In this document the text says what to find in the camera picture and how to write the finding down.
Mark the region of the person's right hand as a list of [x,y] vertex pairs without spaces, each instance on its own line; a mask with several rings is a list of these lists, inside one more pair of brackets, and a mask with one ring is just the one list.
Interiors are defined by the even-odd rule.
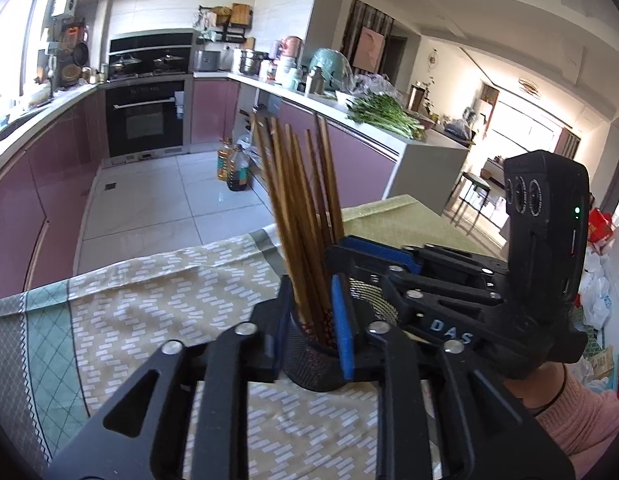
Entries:
[[505,379],[503,385],[530,410],[549,404],[565,381],[565,368],[561,363],[546,362],[524,379]]

